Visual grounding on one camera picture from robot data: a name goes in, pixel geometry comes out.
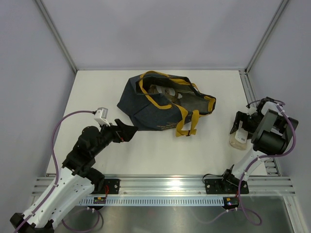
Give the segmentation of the cream lotion bottle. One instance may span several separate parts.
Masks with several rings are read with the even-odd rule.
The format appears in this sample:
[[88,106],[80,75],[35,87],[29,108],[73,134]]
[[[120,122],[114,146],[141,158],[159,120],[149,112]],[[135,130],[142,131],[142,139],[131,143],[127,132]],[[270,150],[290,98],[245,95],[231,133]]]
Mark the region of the cream lotion bottle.
[[168,98],[171,98],[171,99],[181,99],[182,98],[182,94],[175,91],[173,88],[163,87],[163,86],[159,86],[159,85],[156,85],[155,87],[156,87],[156,90],[158,93],[164,94]]

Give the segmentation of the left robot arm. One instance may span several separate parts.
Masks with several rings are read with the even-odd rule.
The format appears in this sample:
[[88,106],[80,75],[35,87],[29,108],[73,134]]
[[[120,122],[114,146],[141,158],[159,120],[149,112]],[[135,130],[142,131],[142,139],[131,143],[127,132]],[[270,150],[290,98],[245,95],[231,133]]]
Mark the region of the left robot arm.
[[17,233],[52,233],[82,198],[104,191],[105,176],[93,168],[95,157],[111,142],[129,142],[138,131],[119,119],[115,123],[82,130],[53,182],[31,207],[10,218]]

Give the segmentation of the clear yellow soap bottle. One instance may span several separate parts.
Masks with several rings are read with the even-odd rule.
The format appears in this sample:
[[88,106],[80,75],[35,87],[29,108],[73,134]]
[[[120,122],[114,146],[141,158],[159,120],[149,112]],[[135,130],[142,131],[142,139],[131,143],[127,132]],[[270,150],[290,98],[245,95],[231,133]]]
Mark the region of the clear yellow soap bottle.
[[148,94],[158,94],[157,86],[156,85],[150,85],[148,89]]

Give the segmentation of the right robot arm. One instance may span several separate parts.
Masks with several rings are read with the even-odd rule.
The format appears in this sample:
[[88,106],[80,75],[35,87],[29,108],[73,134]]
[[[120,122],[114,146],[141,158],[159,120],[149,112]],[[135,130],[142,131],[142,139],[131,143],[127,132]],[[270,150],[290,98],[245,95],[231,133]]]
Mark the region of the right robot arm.
[[241,189],[259,165],[270,158],[285,156],[295,147],[298,120],[286,115],[285,103],[270,97],[257,103],[255,108],[250,104],[246,106],[248,113],[236,113],[230,134],[243,129],[248,133],[252,147],[237,164],[224,172],[220,187],[225,193],[247,194]]

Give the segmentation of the dark canvas bag yellow handles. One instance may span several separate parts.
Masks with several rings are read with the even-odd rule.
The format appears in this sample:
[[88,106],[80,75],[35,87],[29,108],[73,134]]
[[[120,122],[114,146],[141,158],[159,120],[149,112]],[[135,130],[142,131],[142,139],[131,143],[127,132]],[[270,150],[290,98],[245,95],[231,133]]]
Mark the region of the dark canvas bag yellow handles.
[[[182,98],[148,94],[152,84],[173,88],[182,94]],[[158,71],[129,78],[117,104],[140,131],[175,129],[177,137],[195,135],[199,119],[212,114],[215,106],[216,98],[201,93],[188,77]]]

